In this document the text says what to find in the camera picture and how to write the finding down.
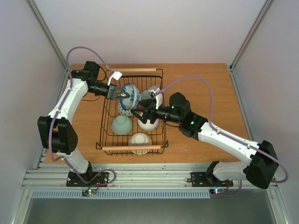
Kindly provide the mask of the blue floral white bowl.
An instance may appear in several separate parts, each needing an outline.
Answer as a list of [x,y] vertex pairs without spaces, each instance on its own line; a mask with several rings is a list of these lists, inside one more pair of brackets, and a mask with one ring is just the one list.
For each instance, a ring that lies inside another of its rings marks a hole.
[[137,87],[131,83],[126,83],[122,89],[129,94],[128,98],[123,98],[120,100],[122,109],[128,111],[130,109],[136,108],[141,99],[141,95]]

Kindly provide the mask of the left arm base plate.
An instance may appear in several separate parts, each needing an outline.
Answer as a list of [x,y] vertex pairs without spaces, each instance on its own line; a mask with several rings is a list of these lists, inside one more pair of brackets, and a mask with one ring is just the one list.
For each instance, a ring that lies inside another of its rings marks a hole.
[[74,172],[69,172],[67,181],[66,181],[66,186],[67,187],[90,187],[95,185],[96,187],[98,184],[100,184],[101,187],[106,187],[107,183],[109,181],[109,173],[108,172],[103,172],[95,177],[91,181],[92,178],[96,175],[96,172],[92,172],[90,177],[87,177],[85,174],[80,174],[81,178],[83,178],[87,183],[82,181],[80,177],[75,174]]

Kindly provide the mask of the white ceramic bowl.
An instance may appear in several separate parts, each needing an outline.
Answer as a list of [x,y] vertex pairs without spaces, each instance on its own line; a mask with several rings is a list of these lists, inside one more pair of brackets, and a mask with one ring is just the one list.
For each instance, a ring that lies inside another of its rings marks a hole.
[[156,120],[153,124],[150,123],[150,120],[148,119],[147,122],[144,124],[140,120],[137,121],[139,127],[144,131],[153,131],[156,129],[159,125],[159,120]]

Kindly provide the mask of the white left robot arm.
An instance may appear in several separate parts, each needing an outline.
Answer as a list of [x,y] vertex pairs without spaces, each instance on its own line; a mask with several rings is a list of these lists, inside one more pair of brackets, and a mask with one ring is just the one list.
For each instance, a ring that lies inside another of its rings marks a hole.
[[129,98],[129,94],[111,83],[112,79],[121,78],[120,71],[113,71],[107,83],[98,80],[99,71],[100,66],[91,61],[87,61],[82,70],[72,70],[56,106],[47,116],[41,116],[37,121],[42,146],[49,150],[51,160],[63,160],[84,186],[92,184],[95,176],[91,163],[78,148],[78,136],[72,126],[81,99],[87,93],[110,100]]

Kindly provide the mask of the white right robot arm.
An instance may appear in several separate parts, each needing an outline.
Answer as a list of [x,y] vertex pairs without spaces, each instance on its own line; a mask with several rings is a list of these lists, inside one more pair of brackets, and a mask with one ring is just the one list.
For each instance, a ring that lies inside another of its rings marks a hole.
[[270,142],[257,143],[214,126],[208,119],[192,112],[190,102],[179,92],[170,96],[169,103],[169,106],[156,106],[152,102],[131,112],[144,124],[157,119],[176,123],[186,137],[214,145],[239,159],[238,162],[212,162],[204,174],[208,186],[214,187],[228,180],[247,180],[260,189],[269,187],[278,168],[278,159]]

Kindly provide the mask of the yellow rimmed bowl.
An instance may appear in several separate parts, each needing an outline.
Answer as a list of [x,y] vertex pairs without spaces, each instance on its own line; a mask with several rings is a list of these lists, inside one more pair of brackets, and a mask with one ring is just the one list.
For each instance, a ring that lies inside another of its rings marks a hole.
[[[132,135],[128,141],[129,146],[151,146],[152,140],[150,136],[144,133],[136,133]],[[149,150],[132,150],[131,152],[136,155],[147,154]]]

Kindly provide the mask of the pale green bowl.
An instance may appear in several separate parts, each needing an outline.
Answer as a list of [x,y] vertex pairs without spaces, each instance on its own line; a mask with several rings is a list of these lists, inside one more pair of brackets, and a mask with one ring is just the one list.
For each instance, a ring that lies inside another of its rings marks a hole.
[[112,131],[117,135],[128,134],[133,127],[131,119],[126,115],[118,115],[111,124]]

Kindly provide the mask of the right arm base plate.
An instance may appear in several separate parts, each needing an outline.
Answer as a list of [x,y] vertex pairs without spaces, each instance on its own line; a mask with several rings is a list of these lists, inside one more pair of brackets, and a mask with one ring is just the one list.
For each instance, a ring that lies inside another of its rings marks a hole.
[[220,181],[214,175],[207,176],[205,172],[191,172],[186,180],[193,187],[233,187],[233,181]]

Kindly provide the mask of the blue patterned bowl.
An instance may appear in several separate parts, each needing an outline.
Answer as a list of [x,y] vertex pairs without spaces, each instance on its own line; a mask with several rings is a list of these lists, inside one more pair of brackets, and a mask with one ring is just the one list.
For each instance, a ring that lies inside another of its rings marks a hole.
[[141,99],[139,101],[139,105],[146,107],[150,104],[156,104],[155,101],[151,98],[150,93],[148,92],[148,90],[145,90],[141,93]]

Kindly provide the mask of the white bowl brown diamonds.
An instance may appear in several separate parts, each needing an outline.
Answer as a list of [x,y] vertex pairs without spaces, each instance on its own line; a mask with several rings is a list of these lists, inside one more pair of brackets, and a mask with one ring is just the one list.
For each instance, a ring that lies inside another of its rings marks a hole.
[[118,103],[117,110],[120,115],[126,115],[128,117],[133,115],[130,110],[124,110],[120,102]]

